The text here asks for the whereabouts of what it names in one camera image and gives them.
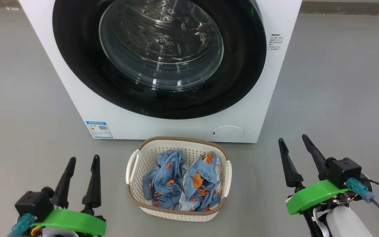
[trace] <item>washing machine door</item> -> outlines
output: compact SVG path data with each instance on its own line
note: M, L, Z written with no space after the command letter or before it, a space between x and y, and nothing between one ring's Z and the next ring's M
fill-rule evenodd
M151 117L222 111L251 90L265 62L250 0L56 0L53 28L85 85Z

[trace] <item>clothes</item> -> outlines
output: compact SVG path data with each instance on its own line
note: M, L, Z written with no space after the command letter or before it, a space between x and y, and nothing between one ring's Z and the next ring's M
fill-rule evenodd
M182 150L168 150L157 157L157 164L143 177L144 198L153 206L175 209L182 193L186 159Z
M179 199L179 210L209 211L220 202L220 175L217 155L209 152L198 157L185 174L184 192Z

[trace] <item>washing machine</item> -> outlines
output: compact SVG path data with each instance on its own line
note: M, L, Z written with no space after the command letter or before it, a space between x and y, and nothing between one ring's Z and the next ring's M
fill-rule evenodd
M301 0L20 3L93 138L256 143Z

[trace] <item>woven basket rim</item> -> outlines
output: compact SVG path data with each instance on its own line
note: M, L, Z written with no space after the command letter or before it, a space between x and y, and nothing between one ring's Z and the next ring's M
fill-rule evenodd
M229 155L218 144L207 142L207 141L202 141L202 140L197 140L197 139L190 139L190 138L176 138L176 137L154 137L154 138L149 138L149 139L147 139L146 141L144 141L141 144L139 150L141 150L147 143L152 142L152 141L156 141L156 140L183 141L183 142L191 142L191 143L210 145L212 147L216 147L217 149L219 149L224 154L224 157L226 158L226 160L229 161ZM163 212L163 213L170 213L170 214L176 214L176 215L187 215L187 216L209 216L211 214L214 214L214 213L218 212L224 206L224 204L225 204L225 202L227 200L227 197L224 197L220 201L218 207L216 207L213 210L210 210L210 211L207 211L207 212L191 212L191 211L170 210L170 209L164 209L164 208L160 208L160 207L153 207L153 206L150 206L150 205L147 205L147 204L143 204L143 203L137 201L133 197L133 195L131 194L131 186L129 184L127 184L127 193L128 193L128 197L130 198L130 200L135 205L137 205L139 207L143 207L143 208L147 208L147 209L150 209L150 210L153 210L153 211L158 211L158 212Z

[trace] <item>floor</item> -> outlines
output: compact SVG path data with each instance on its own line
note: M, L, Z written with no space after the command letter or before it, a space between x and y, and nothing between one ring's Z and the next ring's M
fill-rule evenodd
M222 144L233 164L226 205L211 222L185 223L142 212L125 192L125 167L141 141L91 138L22 11L0 10L0 236L17 218L27 190L55 187L78 158L69 192L81 210L94 154L101 157L107 236L305 237L302 216L289 216L278 149L283 137L305 185L316 181L301 140L308 134L325 156L350 157L379 181L379 16L299 15L257 144ZM379 188L375 188L379 202ZM352 209L379 236L379 210Z

